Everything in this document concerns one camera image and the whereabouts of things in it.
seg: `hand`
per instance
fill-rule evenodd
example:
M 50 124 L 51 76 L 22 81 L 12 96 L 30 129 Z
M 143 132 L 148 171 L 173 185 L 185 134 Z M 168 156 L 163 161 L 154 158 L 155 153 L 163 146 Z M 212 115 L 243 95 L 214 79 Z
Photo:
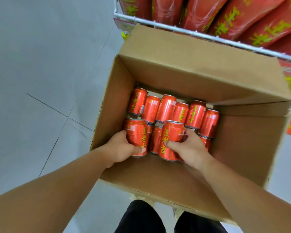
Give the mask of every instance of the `hand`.
M 122 162 L 132 154 L 145 152 L 145 148 L 129 144 L 126 139 L 126 131 L 120 131 L 111 137 L 103 146 L 99 147 L 105 158 L 108 160 L 108 167 L 114 163 Z
M 176 151 L 189 166 L 201 170 L 206 161 L 213 157 L 208 153 L 198 135 L 191 129 L 185 129 L 187 139 L 184 142 L 165 141 L 168 148 Z

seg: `floor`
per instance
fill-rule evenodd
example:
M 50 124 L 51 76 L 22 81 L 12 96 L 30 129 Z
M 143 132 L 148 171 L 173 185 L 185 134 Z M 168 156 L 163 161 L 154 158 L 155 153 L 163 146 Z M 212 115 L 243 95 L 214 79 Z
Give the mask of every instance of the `floor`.
M 0 194 L 88 152 L 123 43 L 112 17 L 113 0 L 0 0 Z M 269 191 L 291 203 L 291 136 Z M 114 232 L 129 203 L 98 182 L 65 232 Z M 172 209 L 155 209 L 173 232 Z

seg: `leg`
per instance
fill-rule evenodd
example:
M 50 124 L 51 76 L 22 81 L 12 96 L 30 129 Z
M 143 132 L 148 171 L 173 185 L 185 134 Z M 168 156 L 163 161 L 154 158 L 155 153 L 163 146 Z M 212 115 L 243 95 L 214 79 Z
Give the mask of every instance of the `leg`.
M 220 222 L 183 212 L 179 217 L 175 233 L 227 233 Z
M 157 212 L 143 200 L 134 200 L 127 208 L 115 233 L 165 233 Z

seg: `metal wire shelf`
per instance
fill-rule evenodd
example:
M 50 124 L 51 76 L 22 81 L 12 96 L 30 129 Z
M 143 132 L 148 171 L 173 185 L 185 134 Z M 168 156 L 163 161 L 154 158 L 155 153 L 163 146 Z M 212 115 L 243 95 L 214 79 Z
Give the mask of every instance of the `metal wire shelf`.
M 264 55 L 268 55 L 268 56 L 272 56 L 272 57 L 277 57 L 277 58 L 291 62 L 291 55 L 286 55 L 284 53 L 276 52 L 273 50 L 268 50 L 268 49 L 265 49 L 263 47 L 255 47 L 255 46 L 247 45 L 247 44 L 244 44 L 241 42 L 235 42 L 235 41 L 223 39 L 220 37 L 215 37 L 215 36 L 211 36 L 208 34 L 199 33 L 198 31 L 191 31 L 191 30 L 179 28 L 176 26 L 170 26 L 170 25 L 166 25 L 163 23 L 157 23 L 155 21 L 140 19 L 140 18 L 137 18 L 136 16 L 121 14 L 118 12 L 118 2 L 119 2 L 119 0 L 114 0 L 114 16 L 120 20 L 124 20 L 124 21 L 134 23 L 134 24 L 141 23 L 141 24 L 151 25 L 154 28 L 164 28 L 164 29 L 167 29 L 170 31 L 184 33 L 184 34 L 198 37 L 201 39 L 205 39 L 205 40 L 209 40 L 209 41 L 213 41 L 213 42 L 218 42 L 218 43 L 222 43 L 222 44 L 229 45 L 229 46 L 234 46 L 234 47 L 241 48 L 244 50 L 250 50 L 250 51 L 253 51 L 255 53 L 260 53 L 260 54 L 264 54 Z

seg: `shoe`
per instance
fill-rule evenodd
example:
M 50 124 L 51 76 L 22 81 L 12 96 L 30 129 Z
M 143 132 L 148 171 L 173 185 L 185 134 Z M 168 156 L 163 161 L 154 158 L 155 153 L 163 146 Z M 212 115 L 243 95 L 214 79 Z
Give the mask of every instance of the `shoe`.
M 154 204 L 155 204 L 155 202 L 153 200 L 147 199 L 146 197 L 142 197 L 142 196 L 135 196 L 134 194 L 131 194 L 129 199 L 131 201 L 143 200 L 143 201 L 147 202 L 149 205 L 151 205 L 152 207 L 154 207 Z
M 175 220 L 178 221 L 181 214 L 184 212 L 183 210 L 180 210 L 178 208 L 172 208 L 173 209 L 173 216 L 175 217 Z

